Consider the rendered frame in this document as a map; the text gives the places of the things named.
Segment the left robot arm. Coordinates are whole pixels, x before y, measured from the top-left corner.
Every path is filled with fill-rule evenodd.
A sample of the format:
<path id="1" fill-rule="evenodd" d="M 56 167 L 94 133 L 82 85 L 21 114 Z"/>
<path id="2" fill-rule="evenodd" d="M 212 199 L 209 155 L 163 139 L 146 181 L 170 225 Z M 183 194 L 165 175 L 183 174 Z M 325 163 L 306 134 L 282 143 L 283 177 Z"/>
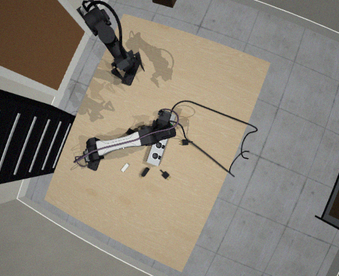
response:
<path id="1" fill-rule="evenodd" d="M 99 37 L 99 39 L 105 43 L 105 46 L 108 48 L 110 45 L 113 47 L 115 46 L 115 42 L 118 41 L 118 38 L 115 35 L 115 32 L 112 27 L 110 27 L 110 17 L 106 13 L 104 9 L 99 9 L 97 5 L 93 5 L 89 12 L 86 12 L 85 9 L 79 7 L 77 9 L 81 17 L 85 20 L 86 25 L 89 27 L 91 32 Z M 139 67 L 139 62 L 137 61 L 136 57 L 132 57 L 130 59 L 128 53 L 125 53 L 128 57 L 122 60 L 120 63 L 117 64 L 119 70 L 123 70 L 125 72 L 124 79 L 126 81 L 126 85 L 131 86 L 135 74 Z"/>

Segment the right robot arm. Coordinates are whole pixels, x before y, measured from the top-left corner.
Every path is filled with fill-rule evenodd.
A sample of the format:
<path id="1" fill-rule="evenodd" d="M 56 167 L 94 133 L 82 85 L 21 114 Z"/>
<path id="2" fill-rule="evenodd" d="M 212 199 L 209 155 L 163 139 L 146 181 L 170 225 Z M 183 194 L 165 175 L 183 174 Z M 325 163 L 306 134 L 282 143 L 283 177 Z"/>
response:
<path id="1" fill-rule="evenodd" d="M 97 139 L 96 137 L 90 138 L 86 142 L 86 149 L 85 151 L 83 151 L 83 153 L 88 154 L 92 150 L 98 150 L 98 151 L 92 152 L 91 154 L 85 157 L 85 162 L 89 163 L 87 168 L 96 171 L 100 163 L 100 160 L 104 159 L 104 155 L 109 152 L 116 151 L 119 149 L 124 149 L 127 147 L 151 146 L 151 145 L 158 143 L 159 141 L 169 139 L 171 137 L 175 137 L 176 131 L 175 131 L 175 128 L 173 128 L 170 130 L 150 134 L 148 136 L 145 136 L 139 139 L 140 137 L 146 134 L 149 134 L 151 132 L 155 132 L 158 130 L 164 130 L 164 129 L 168 129 L 171 127 L 173 127 L 173 125 L 169 125 L 161 129 L 153 129 L 153 127 L 144 126 L 142 127 L 142 130 L 138 130 L 138 132 L 134 132 L 133 134 L 127 135 L 125 137 L 106 140 L 106 141 L 101 141 L 100 139 Z"/>

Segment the black rectangular plug with two brass pins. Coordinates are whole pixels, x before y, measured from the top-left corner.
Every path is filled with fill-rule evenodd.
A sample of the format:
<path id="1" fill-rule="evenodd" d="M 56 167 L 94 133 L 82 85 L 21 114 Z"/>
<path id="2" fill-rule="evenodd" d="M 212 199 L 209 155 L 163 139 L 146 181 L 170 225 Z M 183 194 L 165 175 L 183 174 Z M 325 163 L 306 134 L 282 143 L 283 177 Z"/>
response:
<path id="1" fill-rule="evenodd" d="M 149 171 L 149 168 L 146 167 L 141 176 L 145 177 L 145 175 L 148 173 L 148 171 Z M 141 179 L 142 179 L 142 177 L 141 177 Z"/>

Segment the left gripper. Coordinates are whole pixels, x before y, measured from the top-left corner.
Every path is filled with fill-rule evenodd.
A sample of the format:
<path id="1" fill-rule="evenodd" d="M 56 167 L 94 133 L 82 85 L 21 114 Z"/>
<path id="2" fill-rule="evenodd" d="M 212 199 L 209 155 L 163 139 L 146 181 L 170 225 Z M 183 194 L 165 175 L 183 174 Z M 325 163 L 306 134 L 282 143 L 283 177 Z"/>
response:
<path id="1" fill-rule="evenodd" d="M 125 48 L 123 48 L 123 50 L 125 51 L 120 51 L 120 45 L 119 45 L 119 41 L 114 43 L 115 46 L 113 47 L 112 45 L 110 45 L 108 47 L 109 52 L 112 54 L 112 56 L 114 57 L 114 62 L 111 63 L 112 66 L 115 66 L 115 68 L 113 70 L 111 70 L 112 74 L 114 74 L 116 77 L 120 78 L 122 81 L 124 81 L 126 83 L 126 81 L 124 80 L 124 78 L 121 76 L 121 74 L 117 71 L 116 68 L 117 64 L 120 63 L 122 60 L 126 59 L 126 57 L 128 57 L 125 53 L 128 53 L 129 57 L 132 58 L 133 56 L 136 57 L 137 61 L 140 63 L 140 66 L 142 67 L 143 71 L 143 65 L 142 65 L 142 61 L 141 61 L 141 57 L 140 57 L 140 53 L 137 52 L 136 54 L 133 54 L 133 51 L 130 50 L 129 52 L 126 52 Z M 120 53 L 121 52 L 121 53 Z M 127 83 L 126 83 L 127 84 Z"/>

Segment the black plug with two brass prongs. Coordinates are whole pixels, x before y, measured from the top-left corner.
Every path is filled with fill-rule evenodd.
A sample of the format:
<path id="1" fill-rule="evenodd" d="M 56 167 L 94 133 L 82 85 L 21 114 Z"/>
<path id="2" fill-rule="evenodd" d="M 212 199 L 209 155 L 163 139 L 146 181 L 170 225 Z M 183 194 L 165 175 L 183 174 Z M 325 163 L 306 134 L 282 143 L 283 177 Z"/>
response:
<path id="1" fill-rule="evenodd" d="M 188 143 L 188 140 L 187 139 L 185 139 L 185 140 L 182 140 L 182 141 L 180 141 L 180 142 L 182 142 L 182 145 L 184 146 L 184 145 L 189 145 L 189 143 Z"/>
<path id="2" fill-rule="evenodd" d="M 165 179 L 167 179 L 168 177 L 171 178 L 170 175 L 169 175 L 167 172 L 163 172 L 162 170 L 160 170 L 160 171 L 163 173 L 162 176 L 163 176 Z"/>

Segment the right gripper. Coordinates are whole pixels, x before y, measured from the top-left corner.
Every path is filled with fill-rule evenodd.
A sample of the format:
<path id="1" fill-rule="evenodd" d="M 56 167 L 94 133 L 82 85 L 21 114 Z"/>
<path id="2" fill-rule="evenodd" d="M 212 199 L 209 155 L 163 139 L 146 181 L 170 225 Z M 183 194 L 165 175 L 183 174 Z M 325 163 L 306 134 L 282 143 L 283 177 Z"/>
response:
<path id="1" fill-rule="evenodd" d="M 159 119 L 157 119 L 156 121 L 154 120 L 152 123 L 153 129 L 161 129 L 163 127 L 167 127 L 171 125 L 171 123 L 169 122 L 170 114 L 165 113 L 165 112 L 160 112 L 158 113 L 158 115 L 160 115 Z"/>

